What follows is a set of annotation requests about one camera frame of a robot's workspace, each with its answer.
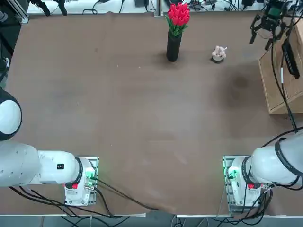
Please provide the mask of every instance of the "brown table surface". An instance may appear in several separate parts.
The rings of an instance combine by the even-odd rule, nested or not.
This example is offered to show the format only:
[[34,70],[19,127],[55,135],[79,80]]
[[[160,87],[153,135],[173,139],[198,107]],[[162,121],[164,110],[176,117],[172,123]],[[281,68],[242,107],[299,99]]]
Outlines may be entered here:
[[[164,18],[30,19],[9,72],[8,91],[24,117],[14,139],[99,156],[101,179],[150,206],[217,214],[222,156],[249,155],[291,128],[285,115],[267,112],[257,62],[266,40],[257,36],[249,45],[254,16],[192,14],[175,63],[165,58]],[[228,47],[221,64],[210,61],[216,45]],[[35,188],[63,201],[62,185]],[[107,190],[104,195],[113,213],[147,211]],[[1,214],[61,213],[9,189],[0,196]],[[222,214],[228,213],[225,197]],[[302,215],[302,203],[302,192],[274,189],[269,214]],[[101,201],[89,208],[105,213]]]

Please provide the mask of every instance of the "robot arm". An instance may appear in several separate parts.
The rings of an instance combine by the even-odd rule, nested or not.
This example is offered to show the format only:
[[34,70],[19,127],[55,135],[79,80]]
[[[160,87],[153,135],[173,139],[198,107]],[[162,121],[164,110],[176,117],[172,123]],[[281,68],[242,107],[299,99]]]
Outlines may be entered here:
[[69,205],[94,203],[96,170],[90,160],[65,151],[43,150],[10,140],[19,130],[22,111],[18,101],[0,88],[0,187],[28,184],[64,184]]
[[234,202],[251,206],[266,185],[293,185],[303,176],[303,133],[281,138],[272,146],[256,149],[251,156],[237,156],[228,169]]

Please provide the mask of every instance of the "wire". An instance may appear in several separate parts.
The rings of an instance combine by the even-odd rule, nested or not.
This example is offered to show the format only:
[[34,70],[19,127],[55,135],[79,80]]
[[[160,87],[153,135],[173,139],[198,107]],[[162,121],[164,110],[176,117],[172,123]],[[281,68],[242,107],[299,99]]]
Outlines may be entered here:
[[[77,217],[77,218],[80,218],[81,220],[79,220],[79,221],[76,222],[76,223],[73,223],[73,222],[67,220],[65,217],[62,217],[62,216],[61,216],[64,220],[66,220],[66,221],[68,221],[69,223],[73,224],[73,226],[79,227],[79,226],[77,226],[77,224],[78,224],[80,221],[82,221],[83,219],[89,218],[89,217],[80,217],[80,216],[78,216],[77,214],[75,214],[75,213],[70,209],[70,207],[69,207],[68,205],[63,204],[63,203],[60,203],[60,202],[58,202],[58,201],[56,201],[56,200],[48,199],[48,198],[44,197],[43,195],[40,195],[38,192],[36,192],[36,191],[34,191],[34,190],[32,190],[32,189],[29,189],[29,190],[32,191],[32,192],[34,192],[34,193],[37,194],[38,196],[35,196],[35,195],[33,195],[33,194],[30,194],[30,193],[26,192],[21,186],[20,186],[19,188],[20,188],[25,194],[27,194],[27,195],[30,195],[30,196],[32,196],[32,197],[34,197],[34,198],[40,198],[40,199],[49,201],[49,202],[52,203],[54,206],[56,206],[56,207],[58,207],[59,209],[61,209],[61,210],[62,210],[64,213],[66,213],[69,217]],[[74,216],[72,216],[71,214],[69,214],[68,212],[66,212],[66,211],[65,211],[64,209],[62,209],[60,206],[66,207]],[[117,224],[115,224],[115,225],[113,225],[113,226],[110,226],[107,222],[105,222],[105,221],[103,221],[103,220],[101,220],[101,219],[99,219],[99,218],[96,218],[96,217],[92,217],[92,218],[93,218],[93,219],[96,219],[96,220],[98,220],[98,221],[100,221],[100,222],[102,222],[102,223],[105,224],[107,227],[116,227],[116,226],[120,225],[121,223],[125,222],[126,220],[128,220],[130,217],[127,217],[127,218],[123,219],[122,221],[118,222]]]
[[121,13],[123,3],[124,3],[124,0],[121,1],[121,7],[120,7],[120,10],[119,10],[119,13]]
[[235,11],[238,11],[237,7],[232,2],[226,1],[226,0],[222,0],[222,1],[225,1],[225,2],[229,3],[230,5],[232,5],[232,7],[235,9]]
[[174,215],[174,216],[172,217],[170,227],[172,227],[172,223],[174,222],[174,219],[175,219],[176,217],[177,217],[176,215]]
[[281,133],[280,135],[275,136],[275,137],[272,138],[270,141],[268,141],[267,143],[265,143],[265,144],[262,146],[262,148],[263,148],[263,147],[266,147],[268,144],[272,143],[273,141],[277,140],[278,138],[280,138],[280,137],[282,137],[282,136],[285,136],[285,135],[287,135],[287,134],[289,134],[289,133],[295,132],[295,131],[296,131],[296,129],[291,129],[291,130],[288,130],[288,131],[285,131],[285,132]]
[[155,6],[154,6],[152,0],[151,0],[151,5],[152,5],[152,7],[153,7],[153,10],[156,12],[156,8],[155,8]]
[[[41,200],[37,200],[37,199],[33,199],[33,198],[31,198],[31,197],[28,197],[28,196],[24,195],[23,193],[19,192],[17,189],[13,188],[13,187],[9,187],[9,188],[10,188],[11,190],[13,190],[15,193],[17,193],[18,195],[20,195],[20,196],[22,196],[22,197],[24,197],[24,198],[26,198],[26,199],[29,199],[29,200],[32,200],[32,201],[36,201],[36,202],[39,202],[39,203],[42,203],[42,204],[50,205],[50,206],[56,206],[56,205],[54,205],[54,204],[52,204],[52,203],[50,203],[50,202],[45,202],[45,201],[41,201]],[[64,206],[64,207],[73,207],[73,208],[78,209],[78,210],[83,210],[83,211],[87,211],[87,212],[89,212],[89,213],[98,214],[98,215],[101,215],[101,216],[110,218],[110,216],[108,216],[108,215],[101,214],[101,213],[99,213],[99,212],[95,212],[95,211],[92,211],[92,210],[84,209],[84,208],[82,208],[82,207],[77,207],[77,206],[62,204],[62,203],[60,203],[60,202],[58,202],[58,201],[56,201],[56,200],[51,200],[51,201],[58,203],[60,206]]]
[[76,223],[74,223],[71,227],[77,226],[77,224],[79,224],[81,221],[83,221],[84,219],[88,219],[90,217],[83,217],[81,218],[79,221],[77,221]]
[[109,215],[110,217],[113,217],[114,215],[109,211],[109,208],[108,208],[108,206],[107,206],[107,203],[106,203],[106,201],[105,201],[105,198],[104,198],[102,192],[101,192],[98,188],[95,188],[95,190],[96,190],[96,191],[98,192],[98,194],[101,196],[101,198],[102,198],[102,200],[103,200],[103,203],[104,203],[104,206],[105,206],[105,209],[106,209],[108,215]]
[[[250,176],[250,171],[251,171],[251,166],[250,166],[250,169],[248,171],[248,177]],[[247,190],[247,182],[246,182],[246,186],[245,186],[245,193],[244,193],[244,202],[243,202],[243,207],[242,207],[242,213],[244,212],[244,208],[245,208],[246,190]]]
[[[269,203],[271,202],[271,199],[272,199],[272,197],[273,197],[273,192],[272,192],[272,190],[271,190],[272,187],[274,187],[274,185],[271,185],[271,186],[269,187],[269,189],[267,189],[266,191],[264,191],[264,192],[263,192],[263,193],[262,193],[262,194],[253,202],[253,204],[252,204],[250,210],[247,212],[247,214],[245,215],[245,217],[239,219],[238,221],[229,221],[227,218],[225,218],[223,221],[220,221],[220,220],[217,220],[217,219],[214,219],[214,218],[211,218],[211,219],[214,220],[214,221],[217,221],[217,222],[221,222],[221,223],[230,223],[230,224],[232,224],[232,225],[237,225],[237,224],[239,224],[240,222],[243,222],[244,220],[257,218],[257,217],[259,217],[259,216],[261,216],[261,219],[262,219],[263,216],[264,216],[265,210],[266,210],[266,208],[268,207],[268,205],[269,205]],[[267,203],[264,204],[264,207],[263,207],[262,211],[261,211],[260,213],[256,213],[256,214],[254,214],[254,215],[249,216],[249,213],[252,211],[252,209],[254,208],[255,204],[260,200],[260,198],[261,198],[262,196],[264,196],[264,195],[266,196],[266,194],[267,194],[268,191],[270,191],[270,197],[269,197]],[[256,224],[258,224],[259,222],[260,222],[260,220],[259,220],[257,223],[254,223],[254,224],[250,224],[250,223],[245,223],[245,224],[247,224],[247,225],[256,225]]]
[[276,70],[275,70],[275,65],[274,65],[274,45],[275,45],[275,38],[274,38],[275,35],[273,35],[273,41],[272,41],[272,45],[271,45],[271,66],[272,66],[272,70],[273,70],[273,73],[274,73],[274,77],[275,77],[275,81],[276,81],[276,85],[278,87],[278,90],[280,92],[280,95],[282,96],[283,98],[283,101],[286,105],[286,108],[287,108],[287,112],[288,112],[288,116],[289,116],[289,119],[292,123],[292,126],[293,126],[293,129],[295,129],[295,132],[297,133],[298,132],[298,129],[297,129],[297,125],[295,123],[295,120],[294,120],[294,116],[289,108],[289,105],[287,103],[287,100],[285,98],[285,96],[283,95],[283,92],[281,90],[281,87],[279,85],[279,82],[278,82],[278,79],[277,79],[277,76],[276,76]]
[[122,195],[123,197],[125,197],[125,198],[127,198],[127,199],[129,199],[129,200],[131,200],[131,201],[133,201],[133,202],[135,202],[135,203],[137,203],[138,205],[140,205],[140,206],[142,206],[142,207],[144,207],[144,208],[147,208],[147,209],[149,209],[149,210],[159,210],[158,208],[153,208],[153,207],[147,206],[147,205],[145,205],[145,204],[143,204],[143,203],[141,203],[141,202],[139,202],[139,201],[133,199],[132,197],[130,197],[130,196],[124,194],[123,192],[121,192],[121,191],[119,191],[118,189],[116,189],[116,188],[110,186],[109,184],[105,183],[104,181],[101,181],[101,180],[99,180],[99,179],[97,179],[97,178],[95,178],[95,177],[91,177],[91,179],[92,179],[92,180],[97,180],[97,181],[99,181],[100,183],[102,183],[102,184],[104,184],[105,186],[109,187],[110,189],[116,191],[117,193],[119,193],[119,194]]
[[296,26],[296,24],[298,24],[298,22],[301,20],[302,16],[303,16],[303,10],[302,10],[302,13],[301,13],[299,19],[294,23],[293,26]]
[[207,8],[205,8],[204,6],[201,6],[201,8],[205,9],[206,11],[208,11]]
[[210,0],[208,0],[208,1],[209,1],[209,4],[210,4],[211,7],[212,7],[213,12],[214,12],[214,6],[212,5],[212,2],[211,2]]
[[130,216],[126,217],[125,219],[123,219],[122,221],[118,222],[117,224],[115,224],[115,225],[113,225],[111,227],[116,227],[116,226],[122,224],[123,222],[125,222],[126,220],[128,220],[129,218],[130,218]]
[[51,12],[51,15],[56,11],[56,9],[58,9],[59,5],[57,5],[57,7]]
[[91,9],[84,9],[82,11],[82,14],[84,14],[85,11],[91,11],[93,13],[93,15],[97,15],[98,14],[98,11],[96,11],[94,8],[95,6],[98,4],[98,3],[101,3],[99,0],[95,2],[95,4],[93,5],[93,8]]
[[204,222],[204,221],[207,221],[207,227],[209,226],[209,222],[208,222],[208,219],[207,218],[203,218],[203,220],[201,220],[200,222],[199,222],[199,224],[197,225],[197,227],[200,227],[200,225]]

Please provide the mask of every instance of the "white toy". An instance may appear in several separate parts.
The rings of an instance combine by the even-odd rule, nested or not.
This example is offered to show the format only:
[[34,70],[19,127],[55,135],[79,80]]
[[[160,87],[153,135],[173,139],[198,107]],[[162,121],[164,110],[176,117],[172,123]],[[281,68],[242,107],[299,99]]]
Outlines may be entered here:
[[221,46],[216,46],[214,52],[212,53],[212,60],[216,63],[220,63],[226,58],[225,50],[227,47],[223,48]]

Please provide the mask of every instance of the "vase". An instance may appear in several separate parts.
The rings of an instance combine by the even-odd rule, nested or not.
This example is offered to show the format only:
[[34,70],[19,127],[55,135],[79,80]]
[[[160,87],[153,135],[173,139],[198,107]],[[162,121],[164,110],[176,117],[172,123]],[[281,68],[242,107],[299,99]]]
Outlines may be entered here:
[[169,61],[174,62],[178,59],[182,34],[175,37],[169,30],[167,38],[166,57]]

